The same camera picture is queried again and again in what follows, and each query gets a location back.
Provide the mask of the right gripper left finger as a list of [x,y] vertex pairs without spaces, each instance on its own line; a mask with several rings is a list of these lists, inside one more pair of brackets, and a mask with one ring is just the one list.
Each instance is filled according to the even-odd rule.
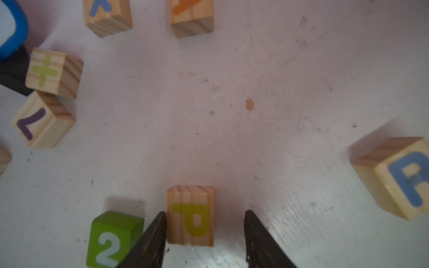
[[166,232],[166,213],[160,212],[117,268],[161,268],[165,253]]

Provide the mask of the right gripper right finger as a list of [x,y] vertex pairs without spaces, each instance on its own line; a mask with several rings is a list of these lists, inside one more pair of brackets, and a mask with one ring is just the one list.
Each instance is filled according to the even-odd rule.
[[252,210],[245,212],[244,234],[250,268],[297,268]]

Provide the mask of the wooden block green P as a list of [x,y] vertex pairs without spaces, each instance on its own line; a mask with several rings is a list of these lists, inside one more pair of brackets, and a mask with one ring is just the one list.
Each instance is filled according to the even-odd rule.
[[175,185],[167,191],[167,242],[172,245],[214,246],[215,189]]

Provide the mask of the wooden block blue R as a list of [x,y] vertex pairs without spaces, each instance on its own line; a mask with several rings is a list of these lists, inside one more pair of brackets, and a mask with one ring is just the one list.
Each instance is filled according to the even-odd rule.
[[429,211],[429,142],[425,138],[391,138],[352,166],[385,211],[410,221]]

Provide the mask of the wooden block orange A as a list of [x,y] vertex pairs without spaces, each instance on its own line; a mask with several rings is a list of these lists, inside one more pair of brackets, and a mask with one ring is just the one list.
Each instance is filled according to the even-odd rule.
[[170,25],[176,38],[186,38],[214,31],[212,0],[170,0]]

